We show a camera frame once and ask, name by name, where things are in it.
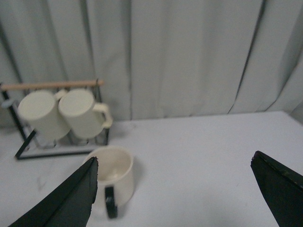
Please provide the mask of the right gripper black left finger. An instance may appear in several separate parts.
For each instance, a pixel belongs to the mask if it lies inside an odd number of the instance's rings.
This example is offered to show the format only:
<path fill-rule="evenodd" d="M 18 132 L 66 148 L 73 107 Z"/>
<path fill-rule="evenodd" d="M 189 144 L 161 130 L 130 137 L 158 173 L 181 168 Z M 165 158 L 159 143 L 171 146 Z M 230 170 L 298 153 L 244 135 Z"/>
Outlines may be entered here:
<path fill-rule="evenodd" d="M 85 227 L 97 195 L 98 160 L 90 158 L 12 227 Z"/>

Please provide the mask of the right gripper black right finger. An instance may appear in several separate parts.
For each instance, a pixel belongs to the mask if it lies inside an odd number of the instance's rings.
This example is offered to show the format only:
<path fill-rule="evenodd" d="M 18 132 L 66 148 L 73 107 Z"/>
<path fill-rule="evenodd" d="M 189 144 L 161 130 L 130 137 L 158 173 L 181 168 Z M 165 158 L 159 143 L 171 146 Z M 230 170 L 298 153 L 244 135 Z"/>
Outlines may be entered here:
<path fill-rule="evenodd" d="M 303 225 L 303 176 L 261 151 L 250 167 L 262 196 L 280 227 Z"/>

